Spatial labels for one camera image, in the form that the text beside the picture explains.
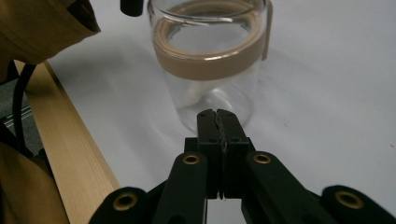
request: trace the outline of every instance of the wooden board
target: wooden board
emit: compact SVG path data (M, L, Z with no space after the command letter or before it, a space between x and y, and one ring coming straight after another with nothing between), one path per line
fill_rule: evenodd
M70 223L86 224L120 185L48 63L37 66L26 95Z

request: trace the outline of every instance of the clear glass container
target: clear glass container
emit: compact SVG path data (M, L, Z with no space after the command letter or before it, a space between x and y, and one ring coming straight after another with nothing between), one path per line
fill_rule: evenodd
M181 122L194 132L198 113L221 108L247 123L268 50L271 2L150 0L148 12L153 47Z

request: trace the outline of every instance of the beige label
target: beige label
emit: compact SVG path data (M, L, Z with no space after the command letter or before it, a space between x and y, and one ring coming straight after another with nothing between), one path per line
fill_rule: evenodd
M193 1L183 7L175 7L184 15L212 7L210 1ZM253 65L264 51L265 33L263 31L261 10L251 9L244 2L219 1L222 9L246 12L237 20L249 27L243 42L231 49L216 53L196 54L175 48L168 42L168 36L175 30L175 23L161 19L154 31L154 49L160 65L168 73L192 80L213 80L234 76Z

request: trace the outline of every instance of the screw hole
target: screw hole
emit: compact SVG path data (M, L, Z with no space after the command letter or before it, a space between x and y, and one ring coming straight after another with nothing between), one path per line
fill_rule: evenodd
M237 142L240 142L241 139L239 139L239 138L237 138L237 137L232 137L232 138L231 138L231 141L234 142L234 143L237 143Z
M271 157L264 154L257 154L253 157L254 161L261 164L267 164L271 162Z
M187 155L183 158L183 162L188 165L194 165L200 161L199 157L196 155Z
M352 209L361 209L364 206L361 198L349 191L340 190L335 192L335 199L343 206Z
M185 223L186 223L186 219L184 219L184 217L182 216L171 217L168 221L168 224L185 224Z
M302 218L302 222L305 224L320 224L320 221L311 215L306 215Z
M117 211L126 211L137 203L137 196L132 192L122 193L114 200L113 207Z

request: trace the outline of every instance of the white surface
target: white surface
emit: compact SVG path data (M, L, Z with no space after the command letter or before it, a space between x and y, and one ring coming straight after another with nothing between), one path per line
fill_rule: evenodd
M121 185L149 190L193 134L177 119L148 16L128 18L118 1L92 5L102 33L49 62ZM307 189L350 186L396 216L396 1L274 7L247 136ZM237 202L209 205L208 223L242 222Z

